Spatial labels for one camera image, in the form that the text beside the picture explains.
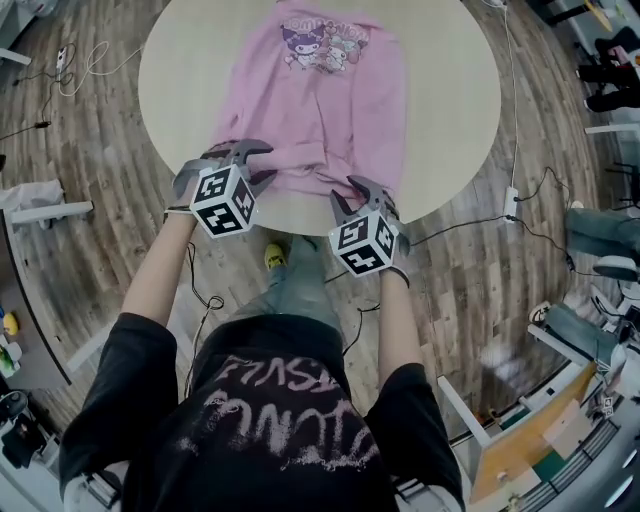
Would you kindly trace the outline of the dark desk with white legs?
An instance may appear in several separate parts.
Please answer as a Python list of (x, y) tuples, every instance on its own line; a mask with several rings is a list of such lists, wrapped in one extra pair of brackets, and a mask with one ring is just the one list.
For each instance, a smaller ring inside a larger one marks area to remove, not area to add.
[(0, 321), (0, 351), (6, 349), (9, 356), (18, 357), (16, 361), (0, 362), (0, 378), (11, 389), (50, 389), (71, 383), (60, 340), (45, 316), (44, 302), (28, 281), (15, 228), (84, 216), (92, 210), (91, 201), (17, 212), (0, 209), (0, 311), (7, 317), (14, 316), (18, 327), (17, 333), (10, 334)]

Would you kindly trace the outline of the yellow-flowered potted plant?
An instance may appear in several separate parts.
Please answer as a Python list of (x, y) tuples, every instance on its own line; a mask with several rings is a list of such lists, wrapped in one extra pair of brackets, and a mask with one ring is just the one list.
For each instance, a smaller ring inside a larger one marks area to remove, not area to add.
[(18, 343), (11, 342), (5, 346), (0, 346), (0, 374), (5, 378), (10, 378), (20, 370), (20, 359), (22, 350)]

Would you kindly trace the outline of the pink cartoon sweatshirt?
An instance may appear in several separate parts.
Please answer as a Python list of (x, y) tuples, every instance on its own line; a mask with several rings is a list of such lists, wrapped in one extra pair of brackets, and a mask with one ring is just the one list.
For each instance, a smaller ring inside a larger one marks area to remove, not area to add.
[(249, 158), (276, 170), (274, 188), (354, 197), (358, 175), (394, 194), (406, 146), (406, 64), (400, 42), (364, 14), (279, 0), (232, 67), (213, 143), (260, 139)]

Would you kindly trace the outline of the black office chair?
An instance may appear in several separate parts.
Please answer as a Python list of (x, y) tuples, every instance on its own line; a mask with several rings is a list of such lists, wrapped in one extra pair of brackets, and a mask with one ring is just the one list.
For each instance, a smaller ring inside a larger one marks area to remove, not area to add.
[(633, 29), (624, 27), (612, 38), (597, 38), (594, 45), (599, 60), (578, 66), (576, 74), (582, 81), (619, 89), (640, 87), (640, 64), (632, 56), (639, 51), (640, 57), (640, 36)]

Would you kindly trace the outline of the person's black printed t-shirt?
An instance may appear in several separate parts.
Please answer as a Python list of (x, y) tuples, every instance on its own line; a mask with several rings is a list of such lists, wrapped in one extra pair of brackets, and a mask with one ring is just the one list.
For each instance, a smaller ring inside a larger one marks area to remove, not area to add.
[(206, 340), (180, 400), (174, 336), (120, 315), (61, 441), (62, 495), (122, 462), (122, 512), (396, 512), (407, 480), (462, 509), (424, 367), (394, 370), (360, 414), (341, 348), (335, 329), (307, 317), (233, 321)]

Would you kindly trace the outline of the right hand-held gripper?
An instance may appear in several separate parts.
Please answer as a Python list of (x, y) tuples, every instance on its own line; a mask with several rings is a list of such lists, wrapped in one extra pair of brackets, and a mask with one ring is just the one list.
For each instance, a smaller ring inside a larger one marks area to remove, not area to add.
[(364, 277), (395, 266), (409, 252), (410, 243), (394, 200), (377, 182), (359, 175), (347, 180), (366, 200), (354, 211), (336, 190), (329, 196), (336, 227), (329, 232), (331, 250), (354, 277)]

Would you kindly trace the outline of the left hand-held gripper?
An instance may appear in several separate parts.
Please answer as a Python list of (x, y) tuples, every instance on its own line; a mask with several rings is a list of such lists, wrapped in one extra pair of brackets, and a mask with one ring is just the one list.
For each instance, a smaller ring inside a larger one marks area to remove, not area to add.
[(246, 161), (273, 147), (259, 139), (229, 141), (213, 148), (213, 158), (187, 161), (173, 181), (177, 202), (172, 214), (193, 216), (217, 239), (244, 233), (253, 226), (256, 198), (274, 181), (277, 170), (263, 170), (249, 179)]

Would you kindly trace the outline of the wooden board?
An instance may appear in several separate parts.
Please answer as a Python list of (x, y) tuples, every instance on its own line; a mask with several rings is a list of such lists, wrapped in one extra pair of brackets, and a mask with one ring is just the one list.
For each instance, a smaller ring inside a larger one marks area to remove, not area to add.
[(469, 498), (471, 504), (496, 492), (500, 488), (499, 476), (502, 473), (509, 479), (515, 479), (549, 452), (551, 445), (544, 435), (570, 405), (581, 403), (595, 373), (596, 364), (589, 362), (550, 402), (491, 438), (482, 447)]

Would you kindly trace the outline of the yellow-top desk with black legs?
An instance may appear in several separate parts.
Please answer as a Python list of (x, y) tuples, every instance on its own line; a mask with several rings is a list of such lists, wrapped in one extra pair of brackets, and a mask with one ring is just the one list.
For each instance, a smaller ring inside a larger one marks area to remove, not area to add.
[(578, 5), (558, 12), (552, 9), (552, 5), (556, 5), (560, 0), (525, 1), (549, 27), (555, 27), (560, 23), (583, 14), (591, 14), (606, 31), (613, 31), (613, 26), (610, 17), (607, 15), (603, 0), (580, 0)]

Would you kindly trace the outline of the person's left forearm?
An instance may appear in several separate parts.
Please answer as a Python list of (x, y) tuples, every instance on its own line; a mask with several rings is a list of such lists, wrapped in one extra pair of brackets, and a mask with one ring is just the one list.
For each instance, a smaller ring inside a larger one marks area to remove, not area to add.
[(167, 326), (195, 226), (193, 216), (167, 215), (125, 295), (122, 313)]

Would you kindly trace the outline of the person's right forearm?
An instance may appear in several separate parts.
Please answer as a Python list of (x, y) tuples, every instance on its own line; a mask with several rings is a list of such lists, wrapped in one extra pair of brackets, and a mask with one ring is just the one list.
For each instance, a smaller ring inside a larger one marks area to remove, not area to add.
[(407, 364), (422, 364), (419, 333), (409, 287), (403, 276), (389, 268), (380, 273), (378, 373), (383, 387), (391, 375)]

